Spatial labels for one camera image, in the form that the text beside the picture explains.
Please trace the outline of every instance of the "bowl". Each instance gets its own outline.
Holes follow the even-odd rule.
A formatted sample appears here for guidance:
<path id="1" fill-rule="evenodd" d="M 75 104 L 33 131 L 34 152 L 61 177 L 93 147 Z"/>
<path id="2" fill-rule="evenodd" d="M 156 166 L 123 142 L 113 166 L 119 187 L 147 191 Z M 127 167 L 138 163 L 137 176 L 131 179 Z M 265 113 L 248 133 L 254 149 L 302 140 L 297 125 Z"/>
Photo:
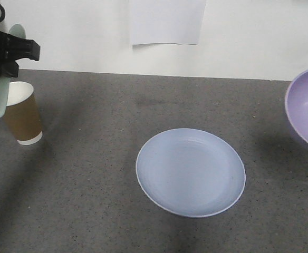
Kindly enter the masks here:
<path id="1" fill-rule="evenodd" d="M 289 85 L 285 95 L 285 111 L 292 136 L 308 148 L 308 70 Z"/>
<path id="2" fill-rule="evenodd" d="M 240 198 L 244 165 L 219 137 L 197 129 L 159 133 L 141 148 L 136 173 L 145 194 L 176 215 L 192 218 L 221 213 Z"/>

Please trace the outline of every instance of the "plate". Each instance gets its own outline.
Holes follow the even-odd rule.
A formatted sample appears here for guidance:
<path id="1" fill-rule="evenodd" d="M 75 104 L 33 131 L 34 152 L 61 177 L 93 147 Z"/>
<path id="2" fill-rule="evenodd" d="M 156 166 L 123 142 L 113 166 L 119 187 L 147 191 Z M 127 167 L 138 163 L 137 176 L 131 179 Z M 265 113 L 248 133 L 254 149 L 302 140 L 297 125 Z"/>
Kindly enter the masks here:
<path id="1" fill-rule="evenodd" d="M 136 173 L 145 194 L 176 215 L 201 218 L 221 213 L 242 195 L 244 165 L 219 137 L 197 129 L 159 133 L 141 148 Z"/>

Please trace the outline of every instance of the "paper sheet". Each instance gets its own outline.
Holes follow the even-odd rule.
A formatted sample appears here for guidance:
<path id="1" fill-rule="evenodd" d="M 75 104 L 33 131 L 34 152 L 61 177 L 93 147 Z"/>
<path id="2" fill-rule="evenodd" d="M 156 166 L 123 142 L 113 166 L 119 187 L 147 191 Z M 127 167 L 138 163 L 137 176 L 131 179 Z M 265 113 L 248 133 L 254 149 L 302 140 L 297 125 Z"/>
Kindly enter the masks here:
<path id="1" fill-rule="evenodd" d="M 197 44 L 206 0 L 129 0 L 131 44 Z"/>

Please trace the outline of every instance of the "brown paper cup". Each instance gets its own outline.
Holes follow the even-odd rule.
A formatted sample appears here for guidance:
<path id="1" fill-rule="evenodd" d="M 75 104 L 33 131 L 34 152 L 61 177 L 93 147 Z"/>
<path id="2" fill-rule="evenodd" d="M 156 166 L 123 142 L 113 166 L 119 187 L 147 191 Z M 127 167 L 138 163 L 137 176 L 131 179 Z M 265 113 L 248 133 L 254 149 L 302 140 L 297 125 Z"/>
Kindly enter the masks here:
<path id="1" fill-rule="evenodd" d="M 42 124 L 31 84 L 10 83 L 4 121 L 22 145 L 31 145 L 42 138 Z"/>

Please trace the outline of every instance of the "gray countertop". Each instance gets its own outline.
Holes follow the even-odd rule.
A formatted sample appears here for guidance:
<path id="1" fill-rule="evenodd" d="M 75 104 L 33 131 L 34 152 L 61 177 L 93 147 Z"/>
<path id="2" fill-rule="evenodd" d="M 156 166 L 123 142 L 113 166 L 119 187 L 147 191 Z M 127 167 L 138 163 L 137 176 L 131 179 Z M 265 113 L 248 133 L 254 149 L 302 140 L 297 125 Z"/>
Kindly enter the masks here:
<path id="1" fill-rule="evenodd" d="M 43 139 L 0 120 L 0 252 L 308 252 L 308 151 L 286 127 L 289 82 L 20 71 Z M 244 193 L 219 215 L 172 215 L 141 190 L 135 160 L 173 128 L 236 149 Z"/>

